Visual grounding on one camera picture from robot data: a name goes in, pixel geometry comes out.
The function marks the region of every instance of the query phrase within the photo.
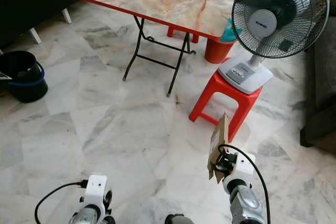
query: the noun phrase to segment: red plastic stool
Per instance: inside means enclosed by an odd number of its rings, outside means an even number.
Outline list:
[[[169,26],[168,27],[167,36],[168,37],[173,37],[173,33],[174,33],[174,28],[171,27],[171,26]],[[199,38],[200,38],[199,35],[193,34],[193,40],[192,40],[192,42],[195,43],[195,44],[198,43],[198,39]]]
[[[236,135],[238,129],[240,128],[250,109],[253,107],[253,104],[256,102],[261,92],[261,89],[262,87],[252,94],[245,94],[239,91],[238,89],[234,88],[233,86],[231,86],[216,71],[212,75],[210,81],[203,90],[203,93],[199,97],[193,111],[189,115],[189,119],[195,122],[196,119],[200,116],[205,120],[208,120],[209,122],[217,125],[218,121],[216,119],[202,112],[204,107],[210,100],[211,96],[215,92],[220,92],[222,94],[227,95],[228,97],[235,99],[238,102],[238,109],[235,112],[229,124],[228,141],[230,143],[232,142],[234,136]]]

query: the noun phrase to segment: white furniture leg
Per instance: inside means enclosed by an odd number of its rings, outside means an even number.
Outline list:
[[[30,29],[30,30],[29,30],[29,33],[30,33],[30,35],[33,37],[33,40],[34,40],[36,43],[40,44],[40,43],[42,42],[42,40],[40,39],[40,37],[38,36],[38,34],[37,34],[37,32],[35,31],[34,28]]]
[[[70,15],[69,15],[69,13],[68,13],[68,9],[65,8],[64,10],[62,10],[62,13],[63,13],[63,16],[64,16],[65,21],[66,21],[68,24],[71,24],[72,21],[71,21]]]

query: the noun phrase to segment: fan stand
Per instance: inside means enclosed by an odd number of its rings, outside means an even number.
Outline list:
[[[246,94],[252,94],[272,77],[272,72],[261,64],[264,58],[252,55],[250,59],[237,56],[225,61],[218,73],[233,87]]]

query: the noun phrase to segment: stool leg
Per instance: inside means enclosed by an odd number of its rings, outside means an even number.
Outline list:
[[[247,114],[250,112],[250,109],[252,108],[253,104],[254,103],[252,104],[242,104],[242,103],[239,104],[238,103],[238,109],[229,124],[229,132],[228,132],[229,143],[232,142],[241,124],[245,120]]]
[[[174,32],[174,28],[169,26],[167,36],[168,37],[173,37],[173,32]]]
[[[199,35],[193,34],[193,43],[197,44],[199,38]]]
[[[203,90],[201,96],[199,97],[198,101],[195,104],[193,111],[189,115],[189,119],[192,122],[195,122],[196,119],[201,116],[204,107],[207,105],[208,101],[210,100],[213,93],[216,92],[214,89],[213,83],[215,82],[214,76],[212,76],[206,85],[205,89]]]

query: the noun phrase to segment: sofa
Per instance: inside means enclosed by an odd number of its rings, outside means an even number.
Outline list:
[[[306,125],[300,144],[336,154],[336,0],[330,1],[327,25],[308,49]]]
[[[0,48],[76,0],[0,0]]]

